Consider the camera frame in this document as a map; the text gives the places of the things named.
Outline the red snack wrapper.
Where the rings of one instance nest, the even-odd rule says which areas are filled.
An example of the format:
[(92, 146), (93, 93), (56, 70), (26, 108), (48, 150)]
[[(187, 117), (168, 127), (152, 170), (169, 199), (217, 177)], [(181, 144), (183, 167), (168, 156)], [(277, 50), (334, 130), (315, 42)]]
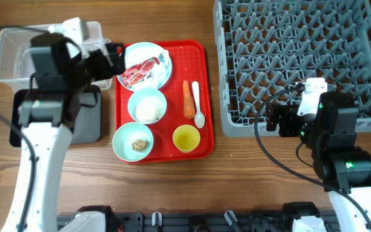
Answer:
[(135, 84), (150, 78), (151, 70), (159, 64), (160, 61), (156, 57), (151, 57), (128, 68), (123, 74), (120, 75), (120, 79), (125, 87), (132, 87)]

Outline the light blue rice bowl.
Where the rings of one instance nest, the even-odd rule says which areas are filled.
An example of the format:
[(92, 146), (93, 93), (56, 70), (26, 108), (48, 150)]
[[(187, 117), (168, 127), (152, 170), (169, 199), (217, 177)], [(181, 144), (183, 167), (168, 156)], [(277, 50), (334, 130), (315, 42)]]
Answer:
[(166, 97), (154, 88), (134, 92), (128, 101), (129, 115), (134, 121), (142, 124), (157, 123), (165, 115), (166, 110)]

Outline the white rice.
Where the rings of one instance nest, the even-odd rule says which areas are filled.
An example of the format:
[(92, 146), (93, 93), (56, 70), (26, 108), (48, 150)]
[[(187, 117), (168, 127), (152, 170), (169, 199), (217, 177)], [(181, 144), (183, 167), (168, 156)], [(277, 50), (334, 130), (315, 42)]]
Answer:
[(160, 120), (163, 115), (163, 104), (155, 97), (140, 100), (134, 108), (136, 120), (143, 124), (153, 124)]

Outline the light green bowl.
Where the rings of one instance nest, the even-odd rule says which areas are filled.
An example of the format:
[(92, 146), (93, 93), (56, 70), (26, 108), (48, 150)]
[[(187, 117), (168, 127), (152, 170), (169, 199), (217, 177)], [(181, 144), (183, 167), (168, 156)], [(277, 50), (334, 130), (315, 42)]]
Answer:
[[(148, 147), (144, 151), (134, 151), (132, 143), (137, 140), (147, 140)], [(122, 125), (114, 134), (112, 146), (118, 158), (126, 162), (137, 162), (145, 159), (153, 149), (154, 137), (151, 130), (139, 122), (129, 122)]]

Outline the brown mushroom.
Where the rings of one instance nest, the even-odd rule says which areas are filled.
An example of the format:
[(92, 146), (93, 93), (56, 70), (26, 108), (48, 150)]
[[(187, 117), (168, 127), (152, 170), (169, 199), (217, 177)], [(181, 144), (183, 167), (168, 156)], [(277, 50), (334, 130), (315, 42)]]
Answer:
[(148, 147), (148, 141), (137, 139), (132, 143), (131, 147), (134, 151), (144, 151)]

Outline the orange carrot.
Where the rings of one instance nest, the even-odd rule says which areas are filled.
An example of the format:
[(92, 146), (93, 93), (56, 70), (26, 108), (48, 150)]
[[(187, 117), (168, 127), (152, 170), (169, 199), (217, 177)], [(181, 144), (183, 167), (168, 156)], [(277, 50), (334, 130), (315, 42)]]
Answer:
[(183, 100), (184, 100), (184, 117), (192, 119), (195, 116), (195, 107), (193, 104), (193, 98), (189, 89), (188, 81), (183, 81)]

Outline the yellow cup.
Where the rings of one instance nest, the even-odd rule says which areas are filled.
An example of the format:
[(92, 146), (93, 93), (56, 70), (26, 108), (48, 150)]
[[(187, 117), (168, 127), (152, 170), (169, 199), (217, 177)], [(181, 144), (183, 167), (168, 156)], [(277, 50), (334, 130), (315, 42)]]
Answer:
[(173, 132), (173, 143), (182, 153), (191, 153), (200, 143), (200, 133), (192, 125), (181, 125)]

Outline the white tissue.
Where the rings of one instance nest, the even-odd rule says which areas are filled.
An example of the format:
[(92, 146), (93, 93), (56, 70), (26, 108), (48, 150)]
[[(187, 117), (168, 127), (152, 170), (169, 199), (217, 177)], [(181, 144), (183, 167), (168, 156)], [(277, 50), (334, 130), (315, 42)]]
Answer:
[(151, 69), (151, 79), (148, 84), (149, 87), (159, 89), (165, 85), (169, 80), (172, 71), (172, 62), (167, 50), (157, 57), (160, 64), (154, 65)]

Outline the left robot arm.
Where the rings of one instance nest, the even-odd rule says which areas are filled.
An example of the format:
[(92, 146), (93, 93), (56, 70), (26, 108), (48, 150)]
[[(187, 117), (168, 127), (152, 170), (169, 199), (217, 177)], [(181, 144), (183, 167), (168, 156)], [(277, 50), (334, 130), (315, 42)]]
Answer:
[(18, 109), (21, 161), (10, 212), (3, 231), (56, 231), (62, 166), (70, 147), (80, 96), (95, 81), (125, 70), (125, 46), (107, 43), (107, 52), (84, 51), (59, 33), (33, 37), (30, 53), (35, 67)]

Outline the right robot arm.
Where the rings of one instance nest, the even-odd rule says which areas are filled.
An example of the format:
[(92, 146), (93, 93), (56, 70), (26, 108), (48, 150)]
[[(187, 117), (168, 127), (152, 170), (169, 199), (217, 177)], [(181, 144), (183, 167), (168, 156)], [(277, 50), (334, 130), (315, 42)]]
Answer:
[(267, 101), (267, 130), (299, 137), (312, 152), (316, 181), (328, 193), (342, 231), (371, 231), (371, 154), (356, 146), (358, 108), (352, 96), (326, 92), (306, 116)]

